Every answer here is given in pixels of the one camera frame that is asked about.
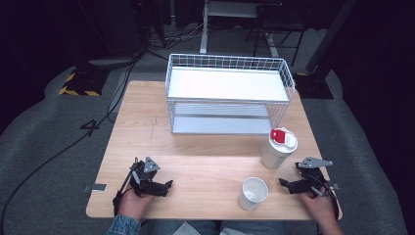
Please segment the white paper cup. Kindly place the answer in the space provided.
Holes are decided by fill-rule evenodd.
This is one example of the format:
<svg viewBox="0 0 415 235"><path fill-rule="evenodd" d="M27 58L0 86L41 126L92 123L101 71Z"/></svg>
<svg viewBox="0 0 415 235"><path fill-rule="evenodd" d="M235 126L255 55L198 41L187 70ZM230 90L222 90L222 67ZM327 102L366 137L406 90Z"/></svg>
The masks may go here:
<svg viewBox="0 0 415 235"><path fill-rule="evenodd" d="M268 187L266 183L258 177L250 177L242 184L238 203L243 210L253 211L267 196Z"/></svg>

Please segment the black metal chair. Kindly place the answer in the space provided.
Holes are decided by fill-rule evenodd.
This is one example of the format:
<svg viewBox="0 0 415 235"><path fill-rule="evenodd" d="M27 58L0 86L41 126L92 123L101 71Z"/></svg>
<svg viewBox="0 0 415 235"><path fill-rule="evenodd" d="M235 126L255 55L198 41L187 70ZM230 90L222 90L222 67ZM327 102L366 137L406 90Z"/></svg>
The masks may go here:
<svg viewBox="0 0 415 235"><path fill-rule="evenodd" d="M285 45L284 42L293 33L299 34L299 39L294 46ZM294 49L294 55L291 61L293 65L296 61L300 44L303 39L305 27L303 25L300 14L292 4L283 2L278 3L262 3L255 7L255 19L246 37L249 40L251 34L254 33L254 50L253 55L256 55L259 47L259 37L270 37L274 33L284 33L285 37L281 40L284 48Z"/></svg>

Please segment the white wire shelf rack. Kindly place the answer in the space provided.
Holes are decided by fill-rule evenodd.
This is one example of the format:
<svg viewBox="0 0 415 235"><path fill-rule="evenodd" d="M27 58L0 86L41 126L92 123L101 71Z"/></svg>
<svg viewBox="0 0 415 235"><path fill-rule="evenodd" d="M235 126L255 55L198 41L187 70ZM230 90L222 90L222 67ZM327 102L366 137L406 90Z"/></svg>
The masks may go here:
<svg viewBox="0 0 415 235"><path fill-rule="evenodd" d="M192 54L168 59L165 93L175 134L268 134L295 92L283 59Z"/></svg>

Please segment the black yellow striped stand base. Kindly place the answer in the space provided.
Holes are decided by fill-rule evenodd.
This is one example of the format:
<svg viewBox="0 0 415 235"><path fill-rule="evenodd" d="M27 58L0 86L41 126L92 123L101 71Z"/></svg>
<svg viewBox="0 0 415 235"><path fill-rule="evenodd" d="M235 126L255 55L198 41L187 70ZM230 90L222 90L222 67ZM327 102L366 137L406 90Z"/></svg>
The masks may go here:
<svg viewBox="0 0 415 235"><path fill-rule="evenodd" d="M89 63L77 65L70 72L59 94L101 96L109 74L109 70L100 69Z"/></svg>

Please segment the black stand base with post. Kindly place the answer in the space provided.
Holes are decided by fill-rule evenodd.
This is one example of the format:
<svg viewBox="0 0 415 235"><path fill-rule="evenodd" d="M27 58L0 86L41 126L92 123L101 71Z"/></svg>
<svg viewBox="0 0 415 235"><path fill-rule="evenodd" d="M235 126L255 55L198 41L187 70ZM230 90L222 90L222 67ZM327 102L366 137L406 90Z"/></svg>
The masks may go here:
<svg viewBox="0 0 415 235"><path fill-rule="evenodd" d="M333 99L326 77L341 54L342 28L357 0L345 0L323 40L306 65L307 73L295 73L296 89L302 99Z"/></svg>

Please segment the person's right hand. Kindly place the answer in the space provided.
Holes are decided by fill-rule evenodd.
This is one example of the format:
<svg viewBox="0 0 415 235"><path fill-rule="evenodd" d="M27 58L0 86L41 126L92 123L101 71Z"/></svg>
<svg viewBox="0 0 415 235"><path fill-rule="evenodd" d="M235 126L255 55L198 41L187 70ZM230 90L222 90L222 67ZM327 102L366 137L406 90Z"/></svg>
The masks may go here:
<svg viewBox="0 0 415 235"><path fill-rule="evenodd" d="M316 196L312 198L308 193L301 193L300 199L305 204L311 217L321 227L329 227L337 224L335 210L330 197Z"/></svg>

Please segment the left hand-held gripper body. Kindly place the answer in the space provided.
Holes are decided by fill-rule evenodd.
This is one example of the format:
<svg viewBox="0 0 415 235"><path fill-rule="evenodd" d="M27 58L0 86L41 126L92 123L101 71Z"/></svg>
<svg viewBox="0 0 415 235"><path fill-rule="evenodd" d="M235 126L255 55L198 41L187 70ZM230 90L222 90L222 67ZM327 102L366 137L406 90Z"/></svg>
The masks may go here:
<svg viewBox="0 0 415 235"><path fill-rule="evenodd" d="M153 195L155 189L163 189L161 183L153 180L159 169L160 166L150 157L144 161L135 159L130 168L130 186L137 196Z"/></svg>

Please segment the grey tape strip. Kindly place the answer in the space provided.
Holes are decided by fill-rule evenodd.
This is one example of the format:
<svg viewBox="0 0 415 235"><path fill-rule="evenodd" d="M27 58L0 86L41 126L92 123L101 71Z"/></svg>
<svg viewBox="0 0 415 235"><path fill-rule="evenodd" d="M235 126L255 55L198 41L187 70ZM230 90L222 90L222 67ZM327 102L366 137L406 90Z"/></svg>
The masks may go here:
<svg viewBox="0 0 415 235"><path fill-rule="evenodd" d="M91 193L94 191L105 191L107 188L107 184L91 184L91 185L85 185L82 189L82 192L84 193Z"/></svg>

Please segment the white metal stand frame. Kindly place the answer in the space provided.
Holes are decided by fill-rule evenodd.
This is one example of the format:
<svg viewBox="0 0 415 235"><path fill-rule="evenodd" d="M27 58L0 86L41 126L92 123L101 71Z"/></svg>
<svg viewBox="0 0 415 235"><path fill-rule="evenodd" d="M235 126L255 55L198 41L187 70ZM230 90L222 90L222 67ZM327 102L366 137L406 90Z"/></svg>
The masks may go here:
<svg viewBox="0 0 415 235"><path fill-rule="evenodd" d="M228 17L254 19L257 3L227 2L226 0L204 0L203 32L200 44L200 53L208 52L208 18Z"/></svg>

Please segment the person's left hand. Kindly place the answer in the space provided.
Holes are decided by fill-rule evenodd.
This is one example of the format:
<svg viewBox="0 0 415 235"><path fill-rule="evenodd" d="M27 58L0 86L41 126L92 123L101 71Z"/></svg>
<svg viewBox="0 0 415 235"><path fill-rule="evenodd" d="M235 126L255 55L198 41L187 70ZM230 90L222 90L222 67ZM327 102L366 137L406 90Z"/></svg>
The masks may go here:
<svg viewBox="0 0 415 235"><path fill-rule="evenodd" d="M122 194L117 213L140 220L154 199L155 196L153 195L137 196L132 188L128 188Z"/></svg>

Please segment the white tumbler with red lid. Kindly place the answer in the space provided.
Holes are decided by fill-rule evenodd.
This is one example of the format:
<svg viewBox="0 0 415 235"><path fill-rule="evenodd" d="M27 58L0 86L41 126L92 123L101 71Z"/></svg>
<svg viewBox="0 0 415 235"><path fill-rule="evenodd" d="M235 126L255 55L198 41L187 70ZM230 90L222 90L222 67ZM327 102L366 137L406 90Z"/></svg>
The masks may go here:
<svg viewBox="0 0 415 235"><path fill-rule="evenodd" d="M297 136L285 127L272 129L261 153L262 164L271 169L279 167L298 147Z"/></svg>

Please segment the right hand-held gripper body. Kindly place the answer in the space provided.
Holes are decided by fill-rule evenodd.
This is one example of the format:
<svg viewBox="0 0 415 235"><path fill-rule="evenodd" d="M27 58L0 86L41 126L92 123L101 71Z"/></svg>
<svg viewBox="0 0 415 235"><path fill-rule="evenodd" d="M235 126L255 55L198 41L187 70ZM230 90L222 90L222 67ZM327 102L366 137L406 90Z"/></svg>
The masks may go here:
<svg viewBox="0 0 415 235"><path fill-rule="evenodd" d="M313 192L318 196L326 196L330 193L330 189L320 168L322 166L330 166L331 161L306 157L302 162L296 163L297 169L303 180L303 186L307 188L306 192Z"/></svg>

